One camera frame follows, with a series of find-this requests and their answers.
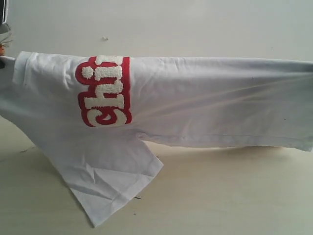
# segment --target white t-shirt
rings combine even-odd
[[[313,63],[28,52],[1,59],[0,115],[49,157],[94,226],[161,170],[142,140],[313,147]]]

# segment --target red patch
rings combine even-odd
[[[115,67],[117,66],[116,63],[113,62],[103,62],[101,65],[97,65],[95,63],[96,57],[91,57],[87,62],[81,63],[77,69],[76,69],[76,79],[80,83],[84,85],[88,85],[88,91],[87,92],[81,92],[78,94],[78,102],[79,102],[79,107],[82,110],[82,119],[84,123],[90,127],[94,127],[90,121],[88,120],[88,111],[90,109],[87,109],[85,106],[85,98],[86,97],[92,97],[92,98],[97,98],[95,94],[95,89],[98,85],[102,84],[114,84],[116,78],[113,77],[103,77],[100,79],[100,81],[95,80],[94,74],[91,78],[87,79],[84,78],[82,75],[83,67],[91,67],[93,70],[95,70],[97,67]],[[114,113],[115,109],[121,110],[124,115],[127,118],[127,121],[125,124],[128,124],[132,121],[132,114],[130,112],[130,58],[129,57],[124,57],[123,58],[123,63],[121,64],[122,67],[122,78],[120,81],[123,83],[123,91],[119,94],[124,96],[124,108],[119,109],[117,107],[94,107],[92,109],[97,109],[99,110],[102,115],[96,117],[96,122],[100,125],[112,125],[116,124],[118,122],[117,116]],[[118,94],[103,94],[105,98],[116,98]],[[110,119],[104,120],[108,115],[110,115]]]

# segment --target white wall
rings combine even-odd
[[[310,0],[10,0],[7,54],[313,60],[312,10]]]

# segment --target white fabric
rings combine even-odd
[[[1,59],[0,114],[49,157],[94,226],[162,168],[142,140],[312,150],[313,63],[27,52],[15,66]]]

